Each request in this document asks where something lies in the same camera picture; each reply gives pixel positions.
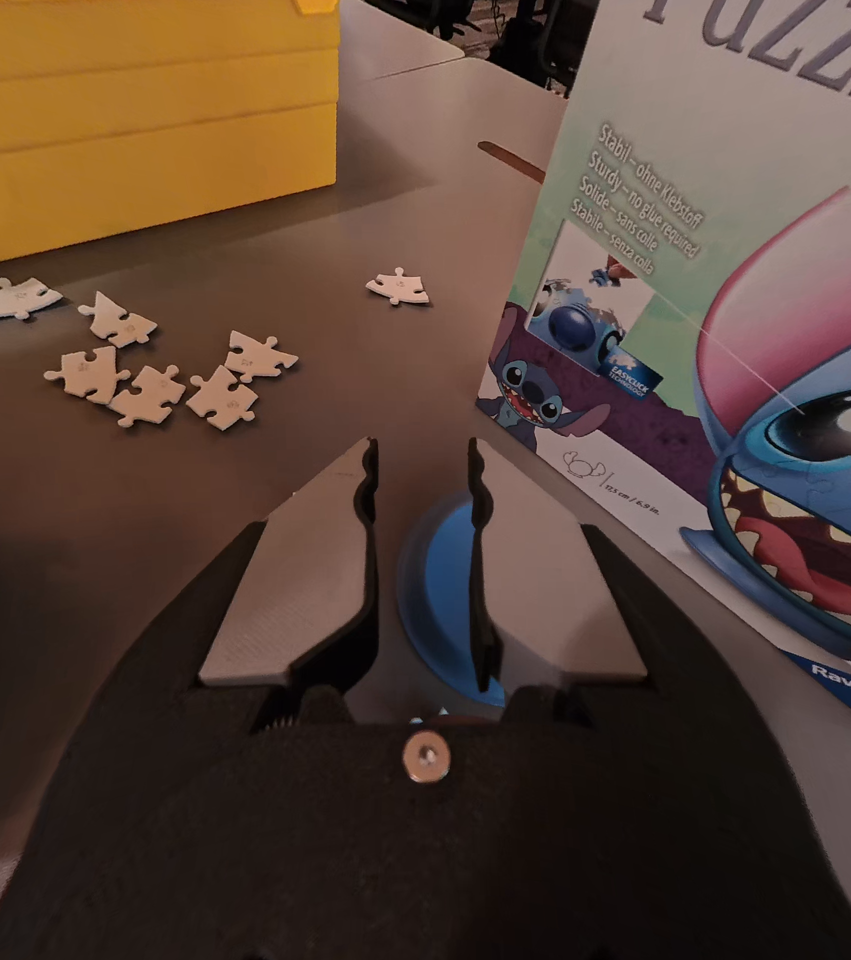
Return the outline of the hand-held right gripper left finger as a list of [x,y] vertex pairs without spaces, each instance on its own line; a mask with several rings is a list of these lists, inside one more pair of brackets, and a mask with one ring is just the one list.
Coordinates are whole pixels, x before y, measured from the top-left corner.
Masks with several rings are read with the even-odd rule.
[[379,652],[379,444],[362,438],[266,518],[199,671],[208,688],[353,688]]

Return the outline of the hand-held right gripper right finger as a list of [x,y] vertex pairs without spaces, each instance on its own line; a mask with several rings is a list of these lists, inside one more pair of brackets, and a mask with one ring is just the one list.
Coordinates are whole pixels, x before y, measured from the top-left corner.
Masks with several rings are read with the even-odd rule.
[[638,683],[648,669],[577,518],[483,439],[469,448],[476,653],[504,693]]

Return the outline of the yellow plastic bin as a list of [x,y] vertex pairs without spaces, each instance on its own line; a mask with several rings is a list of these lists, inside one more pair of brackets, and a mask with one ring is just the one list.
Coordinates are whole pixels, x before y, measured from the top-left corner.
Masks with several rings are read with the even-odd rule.
[[338,2],[0,2],[0,261],[336,182]]

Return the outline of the loose group of puzzle pieces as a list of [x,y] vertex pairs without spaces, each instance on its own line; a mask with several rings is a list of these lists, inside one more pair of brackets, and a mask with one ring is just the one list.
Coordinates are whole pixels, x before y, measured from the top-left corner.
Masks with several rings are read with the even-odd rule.
[[[57,306],[63,295],[37,278],[14,284],[0,277],[0,319],[28,321],[38,312]],[[89,319],[90,333],[103,341],[92,350],[62,354],[59,366],[43,378],[60,382],[72,397],[105,406],[119,415],[118,425],[130,428],[138,423],[158,426],[171,414],[187,390],[179,380],[179,367],[164,369],[143,366],[135,377],[120,368],[120,352],[146,346],[158,331],[158,324],[127,310],[101,291],[91,305],[79,305],[79,314]],[[292,369],[299,357],[282,351],[274,336],[259,341],[240,331],[229,334],[223,364],[207,378],[190,378],[194,388],[186,400],[187,409],[205,423],[226,431],[255,418],[258,394],[252,388],[257,378],[277,378]]]

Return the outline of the single white puzzle piece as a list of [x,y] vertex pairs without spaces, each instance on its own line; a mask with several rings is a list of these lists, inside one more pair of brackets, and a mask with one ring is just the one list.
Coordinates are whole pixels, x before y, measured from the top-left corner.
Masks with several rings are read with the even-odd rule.
[[422,279],[419,276],[406,275],[403,268],[395,268],[391,274],[378,274],[366,282],[365,288],[386,298],[391,306],[423,306],[431,302]]

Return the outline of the printed cardboard puzzle box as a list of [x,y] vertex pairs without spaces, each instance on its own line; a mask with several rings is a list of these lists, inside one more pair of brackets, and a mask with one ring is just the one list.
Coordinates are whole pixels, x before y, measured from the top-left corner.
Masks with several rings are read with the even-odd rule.
[[476,404],[851,709],[851,1],[599,3]]

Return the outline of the blue plastic stand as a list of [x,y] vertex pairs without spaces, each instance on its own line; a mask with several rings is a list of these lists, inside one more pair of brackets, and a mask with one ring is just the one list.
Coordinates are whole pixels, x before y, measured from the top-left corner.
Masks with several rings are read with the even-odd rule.
[[444,683],[468,699],[502,708],[504,690],[492,679],[481,691],[470,645],[469,576],[472,497],[465,491],[437,501],[417,521],[399,553],[396,604],[409,642]]

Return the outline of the dark office chair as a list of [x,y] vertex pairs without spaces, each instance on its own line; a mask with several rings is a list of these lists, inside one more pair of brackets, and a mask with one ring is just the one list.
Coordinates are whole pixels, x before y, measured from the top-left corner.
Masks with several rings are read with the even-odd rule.
[[488,61],[537,87],[563,89],[576,81],[599,1],[521,1]]

